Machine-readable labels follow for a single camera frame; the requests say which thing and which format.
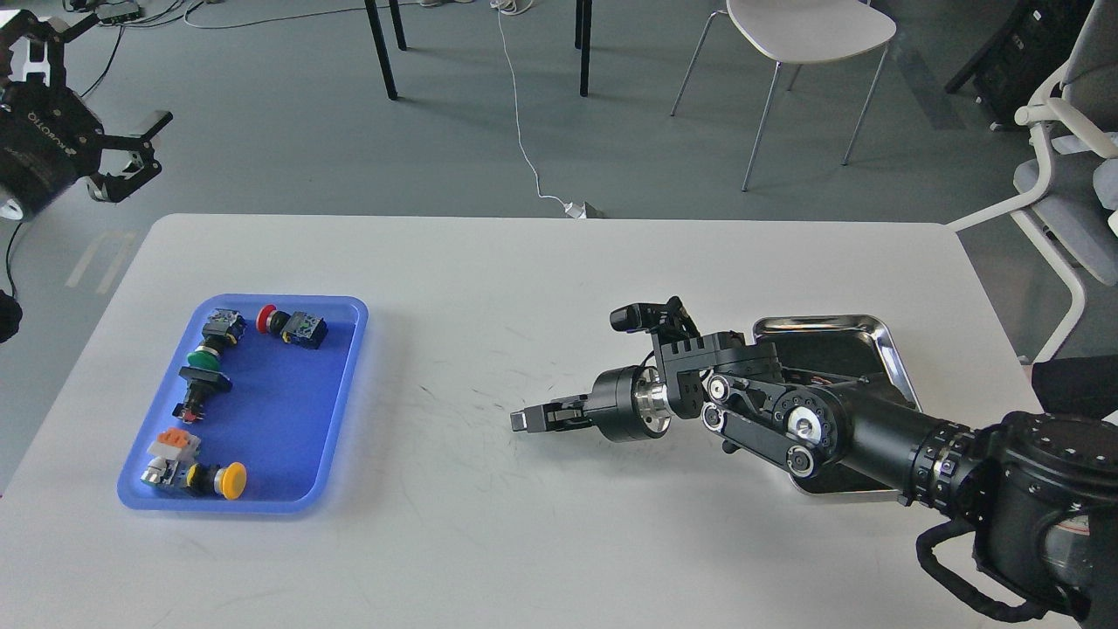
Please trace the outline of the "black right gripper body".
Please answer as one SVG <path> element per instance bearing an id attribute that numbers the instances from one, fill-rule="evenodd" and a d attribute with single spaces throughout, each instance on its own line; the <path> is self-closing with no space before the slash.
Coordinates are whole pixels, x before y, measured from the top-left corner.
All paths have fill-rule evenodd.
<path id="1" fill-rule="evenodd" d="M 584 402 L 582 414 L 612 442 L 659 439 L 673 411 L 666 382 L 655 366 L 624 366 L 601 373 Z"/>

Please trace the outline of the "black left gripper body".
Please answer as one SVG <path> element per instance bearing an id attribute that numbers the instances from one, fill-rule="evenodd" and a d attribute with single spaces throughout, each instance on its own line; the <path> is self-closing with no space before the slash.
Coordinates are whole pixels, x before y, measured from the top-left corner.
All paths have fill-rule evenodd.
<path id="1" fill-rule="evenodd" d="M 104 130 L 100 116 L 72 89 L 51 101 L 42 82 L 12 82 L 1 112 L 1 215 L 32 220 L 80 177 L 100 168 L 89 141 Z"/>

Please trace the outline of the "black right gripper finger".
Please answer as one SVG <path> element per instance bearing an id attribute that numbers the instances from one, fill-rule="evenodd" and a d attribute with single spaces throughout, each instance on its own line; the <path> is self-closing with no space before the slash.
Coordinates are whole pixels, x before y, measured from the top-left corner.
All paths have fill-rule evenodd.
<path id="1" fill-rule="evenodd" d="M 588 395 L 551 399 L 539 406 L 528 406 L 511 413 L 511 429 L 514 432 L 566 432 L 590 427 L 590 419 L 584 414 L 584 403 Z"/>

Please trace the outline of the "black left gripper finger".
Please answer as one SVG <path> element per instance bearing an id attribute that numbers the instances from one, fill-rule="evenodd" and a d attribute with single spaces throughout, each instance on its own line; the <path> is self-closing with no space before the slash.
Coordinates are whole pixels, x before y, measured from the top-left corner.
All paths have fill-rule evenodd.
<path id="1" fill-rule="evenodd" d="M 123 202 L 162 174 L 162 163 L 155 158 L 157 133 L 163 131 L 172 120 L 170 111 L 157 109 L 139 135 L 105 135 L 101 130 L 95 130 L 89 147 L 97 152 L 121 152 L 127 155 L 127 163 L 117 174 L 101 174 L 95 170 L 87 177 L 86 187 L 92 199 L 113 204 Z"/>
<path id="2" fill-rule="evenodd" d="M 96 13 L 83 17 L 77 23 L 67 23 L 61 17 L 37 17 L 30 10 L 1 11 L 1 46 L 3 67 L 1 86 L 12 85 L 12 48 L 17 42 L 29 42 L 28 60 L 47 64 L 47 84 L 51 88 L 66 88 L 65 46 L 100 23 Z"/>

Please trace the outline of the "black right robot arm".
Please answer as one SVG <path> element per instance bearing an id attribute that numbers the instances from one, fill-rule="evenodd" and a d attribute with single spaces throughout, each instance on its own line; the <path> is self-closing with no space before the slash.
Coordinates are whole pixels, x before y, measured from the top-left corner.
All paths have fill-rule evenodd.
<path id="1" fill-rule="evenodd" d="M 884 378 L 795 382 L 769 342 L 702 335 L 678 297 L 612 311 L 612 327 L 647 333 L 650 358 L 601 373 L 590 393 L 514 411 L 512 430 L 596 427 L 627 442 L 702 419 L 726 452 L 802 479 L 843 466 L 939 511 L 946 521 L 917 539 L 918 563 L 975 612 L 1114 628 L 1114 423 L 1011 411 L 974 430 L 912 409 Z"/>

